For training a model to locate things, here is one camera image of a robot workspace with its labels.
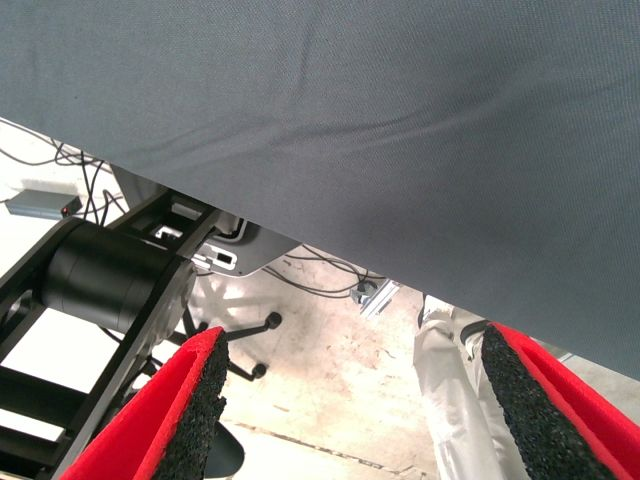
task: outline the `black foam padding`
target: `black foam padding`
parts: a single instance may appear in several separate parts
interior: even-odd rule
[[[204,478],[204,467],[215,436],[214,426],[225,406],[225,399],[219,395],[227,377],[228,358],[227,340],[221,333],[153,480]]]
[[[482,361],[532,480],[616,478],[494,326],[485,330]]]

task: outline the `black metal frame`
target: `black metal frame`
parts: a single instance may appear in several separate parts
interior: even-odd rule
[[[0,367],[0,408],[63,428],[53,442],[1,427],[0,471],[44,480],[58,478],[72,463],[122,393],[121,387],[147,361],[142,349],[162,314],[163,294],[176,281],[174,273],[180,264],[188,261],[214,228],[216,218],[215,208],[164,190],[108,226],[177,255],[88,394]],[[0,361],[45,311],[39,292],[47,266],[58,245],[80,225],[83,221],[74,218],[60,222],[0,279]],[[157,238],[162,226],[181,235]]]

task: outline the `chair leg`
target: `chair leg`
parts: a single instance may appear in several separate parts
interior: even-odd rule
[[[265,374],[267,373],[267,366],[264,363],[257,363],[256,366],[251,370],[251,373],[249,373],[238,364],[233,363],[231,360],[229,360],[227,370],[229,370],[231,373],[235,373],[239,377],[242,377],[249,382],[253,382],[256,379],[265,376]]]
[[[264,321],[264,325],[259,327],[243,328],[242,330],[236,330],[234,332],[227,332],[227,342],[232,342],[240,338],[250,337],[251,335],[257,335],[267,330],[275,330],[282,323],[282,315],[277,312],[271,312],[267,315]]]

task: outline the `red foam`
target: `red foam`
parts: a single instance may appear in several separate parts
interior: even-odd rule
[[[185,342],[89,444],[62,480],[149,480],[175,434],[222,328]]]
[[[596,458],[617,478],[640,479],[640,427],[558,362],[531,338],[492,323],[569,419]]]

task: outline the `gray device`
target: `gray device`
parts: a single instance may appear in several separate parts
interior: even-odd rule
[[[23,190],[11,200],[7,200],[5,205],[12,215],[51,220],[69,217],[82,208],[82,202],[77,195],[40,190]]]

